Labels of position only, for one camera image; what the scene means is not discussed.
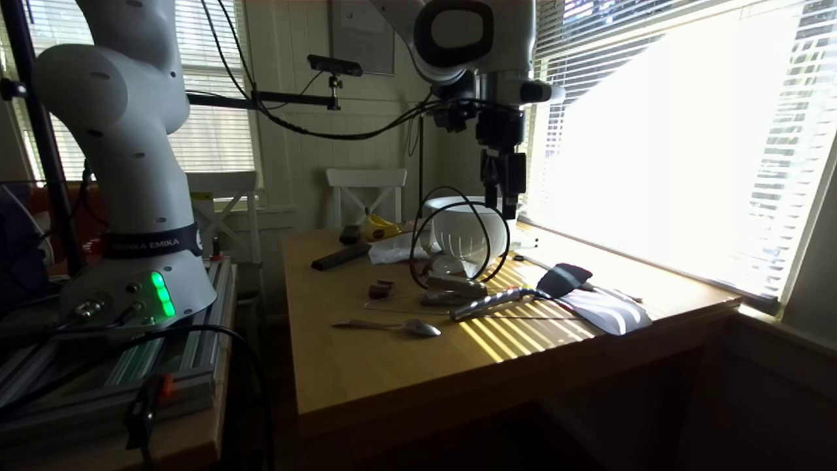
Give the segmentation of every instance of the black cable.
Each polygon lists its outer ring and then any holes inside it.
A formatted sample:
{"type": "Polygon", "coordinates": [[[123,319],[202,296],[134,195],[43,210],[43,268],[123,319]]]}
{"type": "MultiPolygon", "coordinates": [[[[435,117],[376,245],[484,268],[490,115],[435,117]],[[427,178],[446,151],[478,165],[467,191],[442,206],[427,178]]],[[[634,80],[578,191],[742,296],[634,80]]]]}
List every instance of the black cable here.
{"type": "MultiPolygon", "coordinates": [[[[450,206],[470,206],[470,213],[477,217],[477,221],[478,221],[478,228],[481,228],[481,233],[484,233],[484,241],[486,241],[486,257],[484,257],[481,267],[477,268],[477,274],[473,274],[470,279],[481,278],[484,268],[490,267],[490,258],[491,258],[491,238],[490,238],[490,230],[486,230],[484,220],[481,220],[478,211],[477,211],[477,200],[470,200],[463,191],[459,191],[459,189],[453,189],[453,186],[438,186],[438,189],[433,189],[433,191],[419,200],[419,210],[417,210],[417,217],[414,217],[414,241],[410,241],[408,267],[410,267],[414,281],[421,285],[421,288],[430,288],[430,285],[427,285],[427,281],[419,278],[419,271],[417,271],[417,245],[419,245],[419,238],[421,238],[421,233],[427,230],[427,224],[430,224],[439,211],[446,211],[446,210],[450,210],[450,206]],[[453,193],[459,193],[463,200],[446,203],[442,210],[435,210],[430,217],[421,217],[425,203],[427,203],[435,193],[439,193],[439,191],[453,191],[453,193]]],[[[486,278],[481,278],[481,281],[490,281],[491,278],[498,278],[498,271],[501,271],[501,268],[504,267],[504,261],[508,261],[508,253],[511,253],[511,228],[508,228],[504,220],[503,220],[503,228],[504,228],[504,251],[501,253],[501,263],[498,263],[486,278]]]]}
{"type": "Polygon", "coordinates": [[[142,444],[138,454],[142,454],[142,467],[147,467],[147,471],[157,467],[149,444],[142,444]]]}
{"type": "Polygon", "coordinates": [[[170,338],[188,334],[188,333],[222,333],[222,334],[227,334],[235,344],[242,344],[242,347],[247,351],[247,355],[249,355],[249,361],[251,361],[251,367],[255,367],[255,370],[257,370],[259,390],[263,390],[264,438],[266,438],[266,444],[264,444],[266,450],[264,450],[264,453],[266,453],[266,467],[273,471],[273,467],[274,467],[274,436],[273,436],[274,432],[273,432],[273,408],[270,408],[270,386],[266,386],[264,367],[263,367],[263,361],[259,361],[259,352],[247,342],[247,338],[242,338],[239,333],[232,333],[232,329],[227,329],[227,326],[219,326],[219,323],[174,323],[174,326],[167,326],[167,329],[144,333],[142,338],[127,340],[127,342],[121,342],[121,344],[116,344],[116,347],[107,347],[102,355],[94,355],[94,357],[78,363],[76,368],[65,370],[64,376],[58,376],[58,380],[53,380],[53,382],[47,382],[47,384],[43,384],[43,386],[36,386],[36,390],[32,390],[32,393],[10,399],[10,402],[5,402],[5,406],[0,408],[0,421],[7,419],[14,411],[18,411],[18,408],[24,408],[24,406],[30,406],[30,402],[35,402],[35,399],[40,399],[40,397],[61,390],[64,384],[74,382],[76,376],[83,376],[87,370],[93,370],[93,368],[113,361],[116,355],[121,355],[121,352],[127,352],[127,351],[130,351],[130,347],[136,347],[136,344],[153,342],[153,340],[157,340],[157,338],[170,340],[170,338]]]}
{"type": "Polygon", "coordinates": [[[311,88],[311,83],[314,83],[320,76],[323,76],[323,71],[316,71],[298,94],[306,96],[306,90],[311,88]]]}
{"type": "Polygon", "coordinates": [[[391,127],[399,127],[399,126],[419,117],[419,115],[425,111],[425,106],[430,105],[430,98],[433,98],[433,90],[430,90],[417,106],[406,109],[404,115],[399,115],[395,121],[391,121],[388,126],[375,127],[375,130],[362,130],[362,134],[323,134],[323,130],[308,130],[308,127],[304,127],[304,126],[297,126],[297,123],[274,115],[274,111],[259,98],[259,94],[249,94],[249,90],[239,83],[239,79],[235,79],[235,73],[232,73],[232,68],[231,68],[231,63],[227,63],[227,55],[225,55],[225,50],[222,50],[222,45],[219,45],[219,36],[218,36],[212,13],[210,13],[210,8],[206,8],[206,0],[202,0],[202,8],[205,8],[205,16],[206,16],[206,22],[210,22],[210,33],[212,33],[215,50],[218,50],[218,55],[219,55],[219,63],[222,63],[225,73],[231,76],[232,85],[239,88],[239,94],[242,94],[243,98],[255,101],[255,109],[263,111],[270,123],[274,123],[274,126],[281,126],[281,127],[287,127],[287,130],[293,130],[293,134],[304,134],[304,135],[314,135],[314,139],[334,139],[334,140],[365,140],[365,139],[375,139],[375,135],[379,135],[379,134],[385,134],[385,130],[391,130],[391,127]]]}
{"type": "Polygon", "coordinates": [[[212,21],[212,13],[210,13],[206,0],[202,0],[202,8],[205,8],[206,25],[210,25],[210,33],[212,33],[212,42],[215,42],[215,50],[218,50],[218,56],[219,56],[222,68],[227,71],[227,76],[231,76],[232,85],[239,88],[239,94],[242,94],[243,98],[251,98],[249,90],[239,83],[239,79],[235,79],[235,73],[232,73],[232,68],[231,68],[231,63],[227,63],[227,55],[225,55],[225,50],[222,50],[222,45],[219,45],[219,36],[218,36],[218,29],[215,29],[215,21],[212,21]]]}
{"type": "Polygon", "coordinates": [[[90,189],[90,183],[93,183],[93,170],[87,168],[87,159],[83,159],[83,170],[81,170],[81,186],[78,186],[78,193],[76,193],[76,203],[74,203],[74,210],[70,210],[70,217],[76,217],[78,213],[78,210],[83,206],[83,211],[94,220],[94,221],[99,221],[102,228],[107,228],[107,220],[90,203],[90,199],[87,199],[87,189],[90,189]]]}
{"type": "Polygon", "coordinates": [[[243,79],[249,80],[251,90],[257,94],[257,90],[259,90],[259,85],[257,85],[257,79],[255,79],[255,73],[251,73],[251,68],[249,68],[249,63],[247,63],[247,56],[243,56],[243,47],[242,47],[239,32],[235,32],[235,21],[232,21],[232,16],[231,16],[231,11],[227,11],[225,0],[218,0],[218,4],[219,4],[219,13],[222,13],[222,16],[225,16],[225,21],[227,21],[231,33],[232,33],[232,42],[235,42],[235,50],[239,50],[239,59],[242,59],[243,79]]]}

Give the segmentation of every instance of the window blind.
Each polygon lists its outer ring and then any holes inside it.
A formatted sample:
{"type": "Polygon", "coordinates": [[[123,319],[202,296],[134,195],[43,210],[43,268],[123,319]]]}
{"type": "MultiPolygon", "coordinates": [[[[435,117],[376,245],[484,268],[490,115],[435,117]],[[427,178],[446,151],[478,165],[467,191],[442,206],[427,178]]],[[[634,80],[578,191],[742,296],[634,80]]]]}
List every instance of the window blind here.
{"type": "MultiPolygon", "coordinates": [[[[227,29],[218,3],[206,4],[218,29],[219,47],[225,50],[227,64],[239,83],[243,83],[243,64],[235,53],[232,32],[227,29]]],[[[232,17],[235,32],[242,33],[242,22],[235,16],[242,0],[225,0],[225,8],[232,17]]],[[[30,0],[30,13],[35,53],[65,42],[93,45],[90,25],[76,3],[30,0]]],[[[239,96],[239,88],[232,85],[218,55],[202,3],[176,3],[176,25],[187,88],[202,94],[239,96]]],[[[53,126],[65,178],[78,179],[83,170],[83,151],[58,117],[53,117],[53,126]]],[[[251,111],[247,109],[192,106],[188,121],[170,135],[170,143],[187,172],[255,170],[251,111]]]]}
{"type": "MultiPolygon", "coordinates": [[[[14,47],[5,32],[5,17],[0,13],[0,76],[18,80],[18,68],[14,59],[14,47]]],[[[32,134],[22,130],[22,123],[30,123],[30,111],[24,98],[0,98],[0,111],[7,111],[10,127],[7,134],[18,134],[22,139],[7,139],[4,140],[4,159],[18,159],[15,168],[22,168],[22,172],[27,174],[27,179],[43,179],[43,174],[35,174],[35,168],[30,165],[30,156],[35,155],[35,139],[32,134]]]]}
{"type": "Polygon", "coordinates": [[[784,299],[837,126],[834,25],[834,0],[540,0],[555,98],[528,217],[784,299]]]}

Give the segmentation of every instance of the green light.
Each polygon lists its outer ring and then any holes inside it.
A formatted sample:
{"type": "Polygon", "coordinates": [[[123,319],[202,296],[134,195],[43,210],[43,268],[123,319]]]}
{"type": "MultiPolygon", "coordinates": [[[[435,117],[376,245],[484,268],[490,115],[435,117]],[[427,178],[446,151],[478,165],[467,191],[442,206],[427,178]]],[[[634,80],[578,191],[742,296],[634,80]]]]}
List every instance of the green light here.
{"type": "Polygon", "coordinates": [[[153,285],[154,285],[154,296],[159,300],[162,316],[174,319],[178,313],[178,309],[176,309],[174,296],[170,296],[164,278],[159,271],[153,271],[153,285]]]}
{"type": "Polygon", "coordinates": [[[162,316],[174,319],[176,313],[176,304],[162,304],[162,316]]]}
{"type": "Polygon", "coordinates": [[[153,285],[164,289],[164,278],[159,271],[153,271],[153,285]]]}

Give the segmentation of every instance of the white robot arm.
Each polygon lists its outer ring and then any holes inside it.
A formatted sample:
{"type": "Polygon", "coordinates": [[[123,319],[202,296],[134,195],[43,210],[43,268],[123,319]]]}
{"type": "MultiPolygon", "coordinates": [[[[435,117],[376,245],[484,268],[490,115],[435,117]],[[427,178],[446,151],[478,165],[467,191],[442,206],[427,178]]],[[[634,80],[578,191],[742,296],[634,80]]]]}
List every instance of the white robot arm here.
{"type": "Polygon", "coordinates": [[[107,210],[104,261],[64,288],[64,313],[164,326],[215,300],[187,172],[167,143],[188,117],[176,3],[78,4],[94,45],[61,45],[35,63],[35,90],[74,130],[107,210]]]}
{"type": "Polygon", "coordinates": [[[503,195],[512,217],[527,189],[524,105],[549,98],[553,88],[532,79],[533,0],[372,0],[408,45],[417,71],[448,98],[438,123],[461,130],[477,121],[484,147],[486,203],[503,195]]]}

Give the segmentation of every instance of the chair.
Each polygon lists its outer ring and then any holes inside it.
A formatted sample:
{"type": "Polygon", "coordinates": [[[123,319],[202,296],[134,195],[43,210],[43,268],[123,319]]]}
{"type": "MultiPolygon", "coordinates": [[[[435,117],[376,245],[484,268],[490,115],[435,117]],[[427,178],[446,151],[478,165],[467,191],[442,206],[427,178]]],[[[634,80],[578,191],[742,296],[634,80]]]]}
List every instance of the chair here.
{"type": "Polygon", "coordinates": [[[257,172],[188,172],[188,189],[193,199],[193,211],[205,241],[215,241],[222,233],[231,241],[231,251],[239,263],[263,267],[263,230],[257,210],[257,172]],[[249,241],[231,228],[231,211],[239,200],[247,200],[249,241]]]}
{"type": "Polygon", "coordinates": [[[367,213],[379,213],[393,195],[393,221],[404,221],[406,168],[327,168],[327,183],[334,189],[334,228],[346,224],[346,200],[354,203],[357,221],[367,213]]]}

